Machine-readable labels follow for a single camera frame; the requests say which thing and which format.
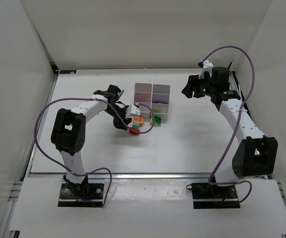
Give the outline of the yellow oval printed lego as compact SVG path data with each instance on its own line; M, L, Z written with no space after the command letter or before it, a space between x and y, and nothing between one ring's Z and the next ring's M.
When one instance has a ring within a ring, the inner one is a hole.
M144 118L143 117L133 118L133 124L137 124L138 126L143 126Z

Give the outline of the lilac green red lego stack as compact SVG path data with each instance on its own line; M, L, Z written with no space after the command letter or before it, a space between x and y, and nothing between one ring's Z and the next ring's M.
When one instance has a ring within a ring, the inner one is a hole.
M129 133L131 135L139 135L140 134L140 125L136 122L132 123L132 126L129 129Z

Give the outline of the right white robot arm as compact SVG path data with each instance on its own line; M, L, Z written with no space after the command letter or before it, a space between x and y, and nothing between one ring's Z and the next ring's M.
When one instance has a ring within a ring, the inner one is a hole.
M273 173L278 142L263 133L252 121L237 91L230 89L226 67L204 68L200 75L190 75L182 94L187 98L208 96L229 123L233 138L239 144L230 165L221 171L215 168L207 184L195 186L200 198L222 196L225 190L233 189L245 178Z

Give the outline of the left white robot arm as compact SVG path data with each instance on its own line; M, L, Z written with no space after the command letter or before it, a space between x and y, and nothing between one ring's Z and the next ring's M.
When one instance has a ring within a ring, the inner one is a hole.
M113 117L115 128L128 130L128 124L131 122L126 116L128 106L121 108L117 105L122 93L123 90L110 85L106 91L95 91L91 101L57 112L51 142L63 158L67 171L64 181L75 196L84 197L88 194L88 177L81 158L87 122L100 112L106 112Z

